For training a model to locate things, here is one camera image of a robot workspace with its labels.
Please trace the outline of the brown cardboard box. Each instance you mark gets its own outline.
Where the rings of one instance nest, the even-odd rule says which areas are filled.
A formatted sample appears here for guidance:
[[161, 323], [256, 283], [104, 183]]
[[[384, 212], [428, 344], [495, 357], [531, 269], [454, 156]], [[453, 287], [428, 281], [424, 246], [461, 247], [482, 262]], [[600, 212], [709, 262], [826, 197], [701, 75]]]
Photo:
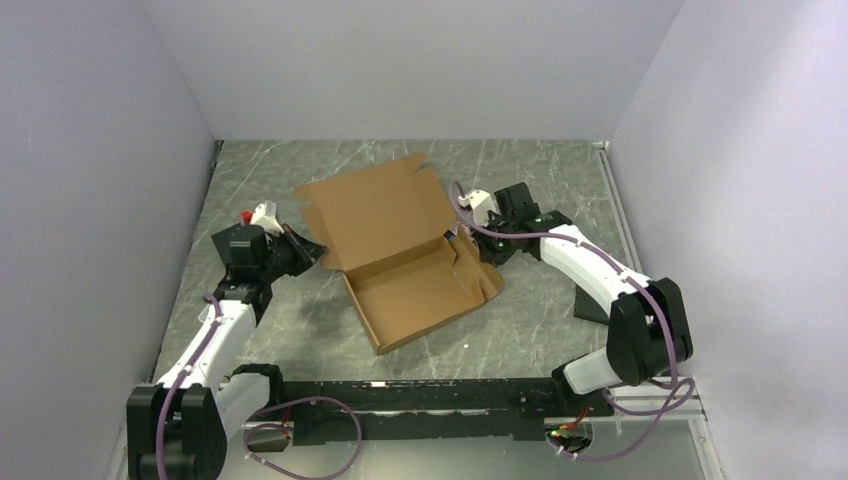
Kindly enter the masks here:
[[294, 190], [314, 241], [328, 249], [320, 263], [342, 273], [376, 355], [477, 310], [504, 284], [426, 160], [412, 153]]

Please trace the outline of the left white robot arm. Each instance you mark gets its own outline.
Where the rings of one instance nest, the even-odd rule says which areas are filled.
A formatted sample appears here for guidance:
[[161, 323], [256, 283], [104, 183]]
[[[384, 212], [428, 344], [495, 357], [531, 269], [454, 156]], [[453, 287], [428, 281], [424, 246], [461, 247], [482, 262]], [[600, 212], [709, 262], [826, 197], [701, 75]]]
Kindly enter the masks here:
[[132, 479], [216, 479], [241, 425], [254, 413], [272, 420], [286, 409], [278, 367], [227, 369], [267, 311], [273, 283], [306, 272], [327, 249], [276, 222], [233, 224], [212, 241], [225, 274], [206, 297], [199, 331], [170, 370], [127, 400]]

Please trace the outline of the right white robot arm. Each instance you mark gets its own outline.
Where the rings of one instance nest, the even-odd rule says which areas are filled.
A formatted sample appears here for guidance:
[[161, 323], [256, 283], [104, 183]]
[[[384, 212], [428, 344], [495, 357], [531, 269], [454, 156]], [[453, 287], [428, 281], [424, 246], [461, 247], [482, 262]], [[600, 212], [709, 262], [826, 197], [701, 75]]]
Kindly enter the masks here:
[[674, 373], [692, 357], [679, 286], [619, 262], [563, 213], [542, 211], [525, 183], [494, 193], [456, 192], [454, 205], [484, 262], [500, 266], [518, 251], [531, 255], [574, 282], [575, 317], [606, 326], [604, 346], [560, 368], [563, 380], [550, 391], [560, 413], [578, 413], [601, 389]]

